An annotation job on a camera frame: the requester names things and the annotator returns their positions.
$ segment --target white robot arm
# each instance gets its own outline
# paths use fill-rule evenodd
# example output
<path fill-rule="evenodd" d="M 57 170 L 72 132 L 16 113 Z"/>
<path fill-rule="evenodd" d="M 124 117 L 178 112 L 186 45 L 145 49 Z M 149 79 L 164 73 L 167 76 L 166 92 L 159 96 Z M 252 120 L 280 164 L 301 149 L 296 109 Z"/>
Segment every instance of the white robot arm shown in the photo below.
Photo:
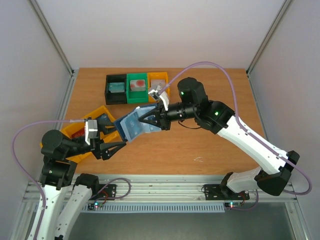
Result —
<path fill-rule="evenodd" d="M 226 199 L 232 194 L 259 188 L 270 195 L 280 195 L 293 170 L 283 158 L 296 165 L 300 156 L 295 151 L 286 152 L 272 145 L 239 118 L 244 130 L 239 126 L 235 112 L 223 102 L 208 100 L 203 84 L 196 79 L 184 78 L 177 87 L 182 102 L 166 103 L 164 107 L 160 101 L 155 109 L 142 115 L 139 121 L 169 130 L 173 121 L 194 118 L 198 126 L 225 138 L 252 157 L 260 167 L 241 173 L 230 172 L 221 182 L 220 190 Z M 157 99 L 157 92 L 151 95 Z"/>
<path fill-rule="evenodd" d="M 76 179 L 71 197 L 62 212 L 62 204 L 69 186 L 61 187 L 58 190 L 55 186 L 46 185 L 42 189 L 46 196 L 46 208 L 36 239 L 67 240 L 83 206 L 92 195 L 98 192 L 99 179 L 95 175 L 81 174 Z M 28 240 L 35 239 L 41 211 L 42 205 L 39 204 Z"/>

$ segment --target cable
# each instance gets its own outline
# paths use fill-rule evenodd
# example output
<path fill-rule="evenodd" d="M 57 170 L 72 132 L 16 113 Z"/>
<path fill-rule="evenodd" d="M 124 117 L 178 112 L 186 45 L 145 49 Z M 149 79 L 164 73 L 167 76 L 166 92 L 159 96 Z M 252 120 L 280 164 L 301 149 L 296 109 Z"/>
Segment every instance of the cable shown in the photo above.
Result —
<path fill-rule="evenodd" d="M 202 120 L 200 119 L 200 117 L 198 116 L 198 114 L 195 110 L 195 106 L 192 107 L 192 111 L 193 111 L 193 114 L 195 115 L 195 118 L 198 119 L 200 122 L 202 122 Z"/>
<path fill-rule="evenodd" d="M 274 155 L 276 155 L 278 158 L 280 158 L 281 160 L 283 160 L 285 163 L 289 164 L 291 167 L 293 167 L 294 169 L 296 169 L 299 173 L 301 173 L 305 179 L 307 180 L 309 187 L 306 191 L 304 192 L 294 192 L 294 191 L 288 191 L 288 190 L 283 190 L 283 192 L 288 193 L 288 194 L 293 194 L 293 195 L 306 195 L 308 193 L 311 192 L 313 185 L 311 182 L 310 177 L 297 165 L 293 164 L 291 161 L 289 161 L 288 159 L 286 159 L 283 156 L 280 156 L 275 150 L 273 150 L 271 147 L 269 147 L 267 144 L 265 144 L 262 140 L 260 140 L 257 136 L 255 136 L 254 134 L 252 134 L 251 132 L 248 132 L 248 130 L 242 125 L 242 123 L 240 122 L 239 119 L 239 110 L 238 110 L 238 104 L 237 104 L 237 96 L 236 96 L 236 90 L 235 87 L 233 85 L 233 82 L 229 76 L 229 74 L 226 72 L 226 70 L 221 67 L 220 65 L 214 63 L 214 62 L 210 62 L 210 61 L 200 61 L 200 62 L 196 62 L 194 64 L 191 64 L 189 66 L 187 66 L 185 69 L 183 69 L 181 72 L 179 72 L 174 78 L 172 78 L 172 80 L 159 91 L 159 94 L 162 94 L 181 74 L 183 74 L 185 71 L 199 66 L 199 65 L 210 65 L 210 66 L 214 66 L 218 69 L 220 69 L 224 75 L 226 76 L 226 78 L 228 79 L 229 85 L 231 87 L 231 91 L 232 91 L 232 96 L 233 96 L 233 104 L 234 104 L 234 112 L 235 112 L 235 120 L 238 123 L 239 127 L 241 129 L 243 129 L 245 131 L 245 133 L 247 133 L 249 136 L 251 136 L 253 139 L 255 139 L 258 143 L 260 143 L 262 146 L 264 146 L 266 149 L 268 149 L 270 152 L 272 152 Z"/>
<path fill-rule="evenodd" d="M 37 121 L 37 122 L 33 122 L 30 123 L 28 125 L 25 125 L 24 127 L 22 127 L 20 130 L 18 130 L 16 132 L 16 134 L 13 136 L 12 138 L 12 142 L 11 142 L 11 155 L 13 157 L 13 160 L 15 161 L 15 163 L 17 164 L 17 166 L 20 168 L 20 170 L 27 176 L 27 178 L 34 183 L 34 185 L 36 186 L 36 188 L 39 190 L 41 197 L 42 197 L 42 210 L 40 213 L 40 217 L 39 217 L 39 221 L 36 225 L 36 229 L 34 232 L 34 236 L 33 236 L 33 240 L 37 239 L 38 236 L 38 232 L 41 226 L 41 222 L 42 219 L 44 217 L 45 214 L 45 209 L 46 209 L 46 195 L 45 192 L 43 191 L 43 189 L 41 188 L 41 186 L 39 185 L 39 183 L 27 172 L 27 170 L 25 170 L 25 168 L 21 165 L 21 163 L 19 162 L 17 155 L 16 155 L 16 151 L 15 151 L 15 142 L 17 139 L 17 136 L 25 129 L 38 125 L 38 124 L 53 124 L 53 123 L 80 123 L 80 122 L 84 122 L 85 120 L 47 120 L 47 121 Z"/>
<path fill-rule="evenodd" d="M 109 197 L 109 195 L 108 195 L 108 193 L 107 192 L 105 192 L 105 191 L 101 191 L 100 193 L 103 193 L 104 194 L 104 196 L 102 196 L 102 197 L 98 197 L 97 199 L 95 199 L 94 200 L 94 205 L 96 205 L 96 203 L 99 201 L 99 200 L 104 200 L 103 201 L 103 203 L 102 203 L 102 206 L 106 203 L 106 201 L 107 201 L 107 199 L 108 199 L 108 197 Z"/>
<path fill-rule="evenodd" d="M 243 201 L 242 201 L 242 203 L 240 204 L 240 206 L 242 206 L 243 204 L 245 204 L 246 203 L 246 198 L 245 198 L 245 196 L 240 192 L 239 193 L 239 195 L 242 197 L 242 199 L 243 199 Z"/>
<path fill-rule="evenodd" d="M 123 199 L 124 197 L 128 196 L 129 193 L 131 192 L 131 183 L 130 183 L 130 180 L 127 179 L 127 178 L 124 178 L 124 177 L 118 177 L 118 178 L 115 178 L 115 179 L 112 179 L 110 181 L 108 181 L 95 195 L 93 195 L 91 198 L 94 198 L 95 196 L 97 196 L 99 193 L 101 193 L 109 184 L 113 183 L 114 181 L 118 181 L 118 180 L 123 180 L 125 181 L 127 184 L 128 184 L 128 191 L 122 195 L 122 196 L 115 196 L 115 197 L 108 197 L 108 199 L 111 199 L 111 200 L 115 200 L 115 199 Z"/>
<path fill-rule="evenodd" d="M 199 127 L 189 127 L 189 126 L 185 126 L 185 125 L 182 124 L 181 121 L 178 121 L 178 124 L 179 124 L 180 126 L 186 128 L 186 129 L 200 129 L 200 128 L 201 128 L 200 126 L 199 126 Z"/>
<path fill-rule="evenodd" d="M 204 194 L 210 194 L 210 193 L 212 193 L 212 192 L 209 191 L 209 190 L 204 190 L 204 191 L 203 191 L 204 188 L 205 188 L 204 186 L 201 188 L 201 192 L 202 192 L 202 193 L 204 193 Z"/>
<path fill-rule="evenodd" d="M 237 210 L 237 211 L 251 211 L 253 209 L 255 209 L 258 206 L 258 202 L 259 202 L 259 194 L 258 194 L 258 190 L 255 190 L 255 194 L 256 194 L 256 198 L 255 198 L 255 202 L 254 204 L 249 207 L 249 208 L 240 208 L 240 207 L 226 207 L 225 205 L 224 208 L 227 210 Z"/>

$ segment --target orange bin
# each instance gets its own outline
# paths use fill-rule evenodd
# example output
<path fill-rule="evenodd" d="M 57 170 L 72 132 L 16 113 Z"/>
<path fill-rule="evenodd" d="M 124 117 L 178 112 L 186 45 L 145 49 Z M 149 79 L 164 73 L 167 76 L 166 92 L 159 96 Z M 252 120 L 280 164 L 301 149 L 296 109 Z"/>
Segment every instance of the orange bin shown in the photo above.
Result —
<path fill-rule="evenodd" d="M 92 119 L 96 119 L 97 117 L 101 116 L 102 114 L 107 114 L 110 121 L 113 123 L 116 119 L 111 115 L 111 113 L 108 111 L 108 109 L 105 106 L 101 106 L 94 110 L 93 112 L 90 112 L 89 114 L 81 117 L 81 119 L 87 119 L 91 117 Z M 85 134 L 85 123 L 84 122 L 75 122 L 72 123 L 66 127 L 64 127 L 62 130 L 60 130 L 64 135 L 66 135 L 68 138 L 72 139 L 75 137 L 79 137 L 82 134 Z M 119 137 L 118 131 L 114 131 L 108 135 L 104 135 L 102 132 L 100 133 L 100 137 L 103 139 L 105 143 L 111 142 L 115 138 Z M 91 152 L 87 152 L 85 154 L 80 154 L 77 156 L 68 157 L 68 160 L 71 160 L 75 163 L 80 163 L 83 159 L 90 156 L 92 154 Z"/>
<path fill-rule="evenodd" d="M 167 85 L 168 80 L 168 73 L 167 72 L 148 72 L 148 89 L 151 88 L 151 81 L 152 80 L 164 80 L 165 84 Z M 168 87 L 165 92 L 168 94 L 168 97 L 170 97 L 170 87 Z M 154 103 L 156 102 L 151 96 L 149 96 L 149 102 Z"/>

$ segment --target wooden tabletop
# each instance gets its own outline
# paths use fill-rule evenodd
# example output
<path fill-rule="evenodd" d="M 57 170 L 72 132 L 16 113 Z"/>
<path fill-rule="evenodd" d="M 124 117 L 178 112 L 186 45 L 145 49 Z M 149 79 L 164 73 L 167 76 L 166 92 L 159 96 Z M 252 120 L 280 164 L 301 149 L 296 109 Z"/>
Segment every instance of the wooden tabletop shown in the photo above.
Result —
<path fill-rule="evenodd" d="M 171 80 L 181 68 L 80 68 L 65 119 L 78 119 L 105 105 L 106 75 L 123 73 L 168 72 Z M 239 115 L 259 134 L 263 134 L 252 91 L 244 69 L 227 69 L 237 93 Z M 228 80 L 214 68 L 193 68 L 170 87 L 170 102 L 181 102 L 178 81 L 193 77 L 203 83 L 210 100 L 221 101 L 234 109 Z M 137 104 L 107 105 L 116 118 L 131 112 Z M 193 119 L 184 122 L 196 127 Z M 247 154 L 224 138 L 204 129 L 187 129 L 177 122 L 171 130 L 143 134 L 119 150 L 109 160 L 93 155 L 80 162 L 77 173 L 91 174 L 180 174 L 224 175 L 243 172 L 258 165 Z"/>

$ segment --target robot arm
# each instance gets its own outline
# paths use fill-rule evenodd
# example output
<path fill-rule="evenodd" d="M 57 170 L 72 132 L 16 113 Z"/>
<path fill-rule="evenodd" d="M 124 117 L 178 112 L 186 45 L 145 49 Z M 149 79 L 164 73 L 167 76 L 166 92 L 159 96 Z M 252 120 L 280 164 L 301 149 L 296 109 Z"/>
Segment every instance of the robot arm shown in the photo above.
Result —
<path fill-rule="evenodd" d="M 115 128 L 106 128 L 113 123 L 87 119 L 84 136 L 70 139 L 58 130 L 46 132 L 42 138 L 41 153 L 43 167 L 40 175 L 41 187 L 46 196 L 46 207 L 42 215 L 42 205 L 39 204 L 28 240 L 57 239 L 66 240 L 78 218 L 84 204 L 98 192 L 99 179 L 90 174 L 81 174 L 74 185 L 72 195 L 67 205 L 62 209 L 66 193 L 71 185 L 77 163 L 67 158 L 92 152 L 96 159 L 110 159 L 126 142 L 104 143 L 100 132 L 108 134 Z"/>
<path fill-rule="evenodd" d="M 239 119 L 247 129 L 243 130 L 236 121 L 235 112 L 223 102 L 208 100 L 203 84 L 196 79 L 187 77 L 177 86 L 182 102 L 169 104 L 167 110 L 160 102 L 157 108 L 141 116 L 139 121 L 169 130 L 173 121 L 194 118 L 201 128 L 225 138 L 252 157 L 260 167 L 241 173 L 230 172 L 224 177 L 220 191 L 226 199 L 234 193 L 258 188 L 273 196 L 280 195 L 289 181 L 293 167 L 279 156 L 297 164 L 299 155 L 295 151 L 286 152 L 277 148 Z M 152 96 L 157 98 L 157 93 L 153 92 Z M 248 133 L 271 147 L 279 156 Z"/>

